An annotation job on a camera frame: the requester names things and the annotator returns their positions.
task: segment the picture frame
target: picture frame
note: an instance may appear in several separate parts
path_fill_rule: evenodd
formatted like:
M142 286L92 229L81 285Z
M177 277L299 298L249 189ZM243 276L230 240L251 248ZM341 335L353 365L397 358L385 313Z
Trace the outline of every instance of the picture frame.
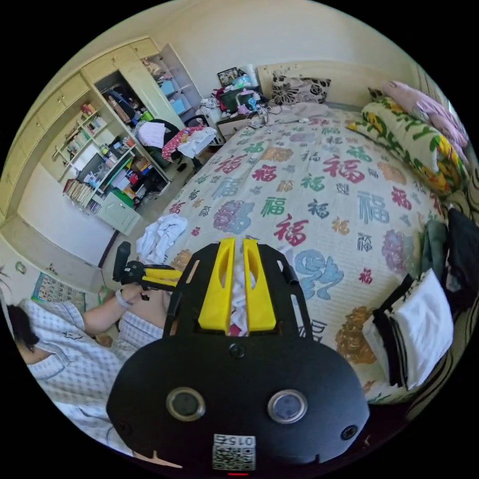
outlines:
M231 85L232 81L235 78L240 76L238 68L228 68L228 70L223 70L217 73L218 78L220 79L220 84L223 88Z

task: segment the blue storage box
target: blue storage box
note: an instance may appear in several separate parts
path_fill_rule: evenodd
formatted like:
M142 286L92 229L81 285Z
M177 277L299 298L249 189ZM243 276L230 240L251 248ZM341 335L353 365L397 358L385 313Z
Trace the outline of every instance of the blue storage box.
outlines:
M165 80L161 84L160 89L165 95L170 95L171 93L173 93L175 91L175 88L173 86L173 82L171 80Z
M178 98L178 100L175 100L171 104L171 106L173 107L175 112L178 113L179 115L186 110L185 104L183 103L183 100L181 98Z

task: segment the bed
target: bed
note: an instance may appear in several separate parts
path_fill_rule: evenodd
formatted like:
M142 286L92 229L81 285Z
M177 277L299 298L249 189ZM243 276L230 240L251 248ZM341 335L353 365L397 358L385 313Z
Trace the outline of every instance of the bed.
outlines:
M310 105L304 123L245 128L212 156L165 210L188 219L166 263L183 270L194 251L231 236L237 256L242 238L291 247L315 339L349 361L370 404L408 401L418 390L386 382L361 329L406 273L420 272L425 224L443 220L441 203L385 148L346 128L361 119L367 87L388 75L333 61L264 65L267 96L278 70L331 78L326 106ZM458 342L462 353L467 341ZM439 367L444 376L449 366Z

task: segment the person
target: person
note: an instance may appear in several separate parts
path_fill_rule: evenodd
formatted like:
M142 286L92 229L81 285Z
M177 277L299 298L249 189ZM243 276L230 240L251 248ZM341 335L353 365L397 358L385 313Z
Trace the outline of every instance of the person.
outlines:
M141 294L148 295L144 301ZM141 347L160 339L169 295L127 284L101 306L81 314L69 302L22 300L3 309L18 351L40 387L57 408L93 439L128 456L181 467L131 451L115 431L106 403L125 361ZM106 348L94 337L118 319L118 338Z

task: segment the sticker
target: sticker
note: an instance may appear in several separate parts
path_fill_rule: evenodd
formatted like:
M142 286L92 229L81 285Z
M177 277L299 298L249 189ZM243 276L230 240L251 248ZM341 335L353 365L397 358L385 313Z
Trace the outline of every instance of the sticker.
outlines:
M214 434L213 469L254 471L256 469L256 437Z

